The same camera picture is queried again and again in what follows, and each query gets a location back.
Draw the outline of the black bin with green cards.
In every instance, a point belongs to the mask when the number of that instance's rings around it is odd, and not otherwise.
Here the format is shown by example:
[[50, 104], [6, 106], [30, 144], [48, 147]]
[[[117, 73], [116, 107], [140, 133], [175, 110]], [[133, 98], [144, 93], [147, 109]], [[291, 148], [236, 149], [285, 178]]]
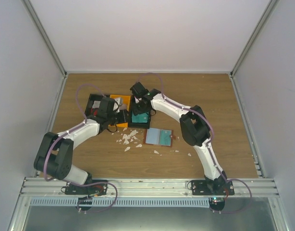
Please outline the black bin with green cards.
[[137, 112], [137, 109], [131, 107], [128, 114], [128, 127], [149, 129], [151, 122], [151, 112], [144, 112], [141, 114], [135, 114], [135, 112]]

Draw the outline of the green credit card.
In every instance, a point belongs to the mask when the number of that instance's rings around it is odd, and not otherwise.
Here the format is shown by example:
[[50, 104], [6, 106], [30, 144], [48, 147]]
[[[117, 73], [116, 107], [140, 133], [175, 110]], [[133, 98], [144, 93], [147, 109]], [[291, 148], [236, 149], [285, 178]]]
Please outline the green credit card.
[[159, 144], [161, 146], [171, 146], [172, 145], [172, 131], [171, 130], [166, 130], [166, 129], [160, 130]]

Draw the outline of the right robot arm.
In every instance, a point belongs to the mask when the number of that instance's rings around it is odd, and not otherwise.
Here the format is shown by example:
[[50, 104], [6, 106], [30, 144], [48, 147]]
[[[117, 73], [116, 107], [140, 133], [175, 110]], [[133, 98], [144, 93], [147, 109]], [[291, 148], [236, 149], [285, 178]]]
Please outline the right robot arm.
[[211, 145], [214, 131], [201, 107], [178, 103], [157, 89], [149, 91], [140, 82], [136, 82], [130, 91], [135, 98], [135, 114], [162, 112], [179, 122], [182, 138], [194, 148], [201, 161], [207, 191], [212, 195], [219, 194], [227, 178]]

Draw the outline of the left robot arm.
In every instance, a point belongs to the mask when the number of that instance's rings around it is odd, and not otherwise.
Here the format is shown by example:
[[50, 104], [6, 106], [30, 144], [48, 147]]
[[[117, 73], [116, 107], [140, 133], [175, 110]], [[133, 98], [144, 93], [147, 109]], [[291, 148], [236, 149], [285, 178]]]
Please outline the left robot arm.
[[90, 193], [93, 183], [88, 180], [89, 173], [73, 165], [73, 151], [88, 139], [115, 125], [120, 104], [120, 97], [103, 97], [96, 115], [87, 116], [69, 130], [46, 133], [34, 160], [34, 169], [42, 172], [47, 181], [64, 180], [76, 185], [81, 194]]

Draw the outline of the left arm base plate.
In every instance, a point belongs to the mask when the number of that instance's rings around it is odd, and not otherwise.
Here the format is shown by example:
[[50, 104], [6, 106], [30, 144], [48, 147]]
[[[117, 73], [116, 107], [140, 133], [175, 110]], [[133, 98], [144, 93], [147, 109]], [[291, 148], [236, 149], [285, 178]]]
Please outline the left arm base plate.
[[91, 180], [86, 182], [87, 184], [93, 184], [92, 186], [76, 186], [73, 184], [67, 184], [61, 188], [61, 192], [66, 195], [85, 195], [85, 196], [102, 196], [107, 194], [107, 180]]

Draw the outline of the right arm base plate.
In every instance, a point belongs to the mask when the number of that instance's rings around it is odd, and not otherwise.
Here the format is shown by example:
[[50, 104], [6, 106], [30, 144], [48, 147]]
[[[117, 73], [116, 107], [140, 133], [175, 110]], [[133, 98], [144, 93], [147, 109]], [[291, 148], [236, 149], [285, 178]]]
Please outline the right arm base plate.
[[219, 188], [211, 190], [208, 187], [207, 180], [191, 180], [186, 183], [186, 188], [192, 192], [192, 195], [208, 195], [208, 196], [235, 195], [232, 182], [224, 183]]

